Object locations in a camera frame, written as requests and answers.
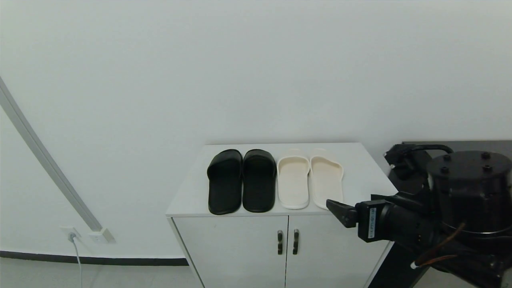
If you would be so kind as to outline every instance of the floor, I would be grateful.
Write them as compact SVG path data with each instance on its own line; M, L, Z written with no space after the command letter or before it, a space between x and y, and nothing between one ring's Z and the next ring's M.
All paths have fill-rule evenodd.
M187 266L83 265L84 288L199 288ZM0 258L1 288L80 287L77 264ZM415 288L471 288L462 280L429 269Z

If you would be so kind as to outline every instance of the power outlet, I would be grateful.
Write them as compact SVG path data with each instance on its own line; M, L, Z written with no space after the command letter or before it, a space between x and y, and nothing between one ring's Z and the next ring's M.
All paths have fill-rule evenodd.
M115 242L114 237L110 234L107 228L101 229L101 231L89 233L91 239L98 244L108 244Z
M80 238L80 233L76 231L76 229L73 226L61 226L60 230L66 234L66 236L69 236L70 233L75 233L76 238Z

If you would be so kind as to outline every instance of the screw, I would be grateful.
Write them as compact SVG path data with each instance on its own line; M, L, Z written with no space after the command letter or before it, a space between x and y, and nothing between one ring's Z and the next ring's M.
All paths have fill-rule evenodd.
M489 165L482 166L482 168L485 172L491 172L493 170L493 167Z

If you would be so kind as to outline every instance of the slipper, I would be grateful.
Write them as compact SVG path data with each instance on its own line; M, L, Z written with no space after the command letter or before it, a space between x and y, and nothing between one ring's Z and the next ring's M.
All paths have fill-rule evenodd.
M284 208L302 209L309 204L309 159L300 149L290 149L278 162L278 195Z
M275 174L275 160L270 153L253 149L245 154L242 164L242 204L245 210L262 213L274 207Z
M208 209L212 214L233 213L242 203L242 155L236 149L217 154L206 171L210 180Z
M327 210L326 201L343 202L343 167L325 149L316 148L311 157L311 195L313 202Z

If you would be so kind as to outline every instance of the cable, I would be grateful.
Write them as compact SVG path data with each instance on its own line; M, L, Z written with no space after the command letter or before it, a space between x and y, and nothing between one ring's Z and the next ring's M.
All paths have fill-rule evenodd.
M446 237L445 240L443 240L442 242L437 244L434 248L421 254L418 257L418 259L416 259L415 261L413 261L411 263L411 268L416 269L416 268L419 268L422 266L430 265L430 264L438 262L438 261L443 261L443 260L457 257L457 255L445 255L445 256L441 256L441 257L432 258L442 246L444 246L446 243L450 242L453 238L455 238L455 236L457 236L460 232L462 232L462 229L465 226L466 226L466 223L464 223L464 222L461 223L459 225L459 227L451 235Z
M426 145L416 145L414 147L408 148L402 152L402 155L406 155L408 153L411 153L413 151L419 151L419 150L442 150L446 153L450 154L453 153L453 149L441 144L426 144Z
M73 243L73 246L75 246L76 259L78 260L78 267L80 267L80 288L83 288L83 286L82 286L82 263L80 263L80 256L78 256L78 248L76 247L75 237L76 237L75 233L70 233L68 240L71 241L71 243Z

